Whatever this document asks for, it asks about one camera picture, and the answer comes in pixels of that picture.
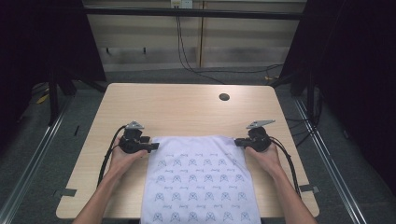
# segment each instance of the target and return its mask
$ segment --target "white cloth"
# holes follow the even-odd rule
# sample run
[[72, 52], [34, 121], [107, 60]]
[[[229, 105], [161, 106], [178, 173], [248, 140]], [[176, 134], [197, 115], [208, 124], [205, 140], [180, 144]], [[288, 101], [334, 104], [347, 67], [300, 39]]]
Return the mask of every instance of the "white cloth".
[[225, 136], [156, 137], [141, 223], [261, 223], [244, 150]]

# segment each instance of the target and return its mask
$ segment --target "black metal pole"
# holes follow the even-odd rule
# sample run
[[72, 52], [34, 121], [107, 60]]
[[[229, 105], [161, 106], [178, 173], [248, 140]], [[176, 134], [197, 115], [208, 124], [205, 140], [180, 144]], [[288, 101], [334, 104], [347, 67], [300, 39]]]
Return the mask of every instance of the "black metal pole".
[[235, 11], [186, 8], [139, 8], [139, 7], [39, 7], [38, 10], [54, 13], [85, 13], [92, 15], [136, 15], [136, 16], [174, 16], [239, 18], [298, 21], [304, 14], [291, 12]]

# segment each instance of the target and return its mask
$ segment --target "hand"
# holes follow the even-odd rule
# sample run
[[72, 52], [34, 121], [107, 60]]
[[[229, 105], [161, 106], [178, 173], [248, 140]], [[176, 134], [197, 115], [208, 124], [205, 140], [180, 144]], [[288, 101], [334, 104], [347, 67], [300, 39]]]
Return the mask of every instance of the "hand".
[[246, 147], [246, 152], [254, 157], [259, 163], [260, 167], [273, 176], [274, 171], [281, 168], [277, 148], [274, 143], [264, 152], [257, 152], [252, 147]]
[[146, 150], [139, 150], [133, 154], [126, 153], [118, 146], [119, 142], [120, 139], [117, 137], [114, 141], [114, 146], [116, 147], [113, 148], [108, 171], [115, 172], [119, 177], [121, 177], [129, 169], [132, 163], [134, 163], [134, 161], [145, 156], [148, 152]]

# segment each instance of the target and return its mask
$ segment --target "finger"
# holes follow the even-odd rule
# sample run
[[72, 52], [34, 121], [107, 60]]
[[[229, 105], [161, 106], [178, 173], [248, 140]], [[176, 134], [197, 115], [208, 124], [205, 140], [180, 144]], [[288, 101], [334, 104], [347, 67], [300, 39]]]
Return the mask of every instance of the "finger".
[[136, 151], [136, 153], [134, 153], [133, 155], [134, 155], [136, 158], [140, 158], [140, 157], [146, 156], [147, 154], [148, 154], [148, 151], [145, 150], [145, 149], [143, 149], [143, 150], [138, 150], [138, 151]]
[[253, 147], [246, 147], [246, 148], [245, 148], [245, 151], [246, 151], [248, 154], [252, 155], [252, 156], [255, 156], [256, 153], [257, 153], [257, 151], [254, 150]]
[[113, 147], [118, 146], [120, 143], [120, 138], [117, 136], [116, 139], [114, 140]]

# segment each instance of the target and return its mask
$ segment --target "wrist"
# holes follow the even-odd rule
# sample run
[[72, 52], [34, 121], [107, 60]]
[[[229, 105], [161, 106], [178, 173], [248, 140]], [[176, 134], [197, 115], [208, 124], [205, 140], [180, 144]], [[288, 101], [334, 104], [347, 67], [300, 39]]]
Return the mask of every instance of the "wrist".
[[268, 170], [268, 174], [274, 179], [274, 180], [278, 180], [279, 178], [285, 177], [286, 173], [283, 170], [282, 166], [279, 165], [275, 165], [269, 168]]

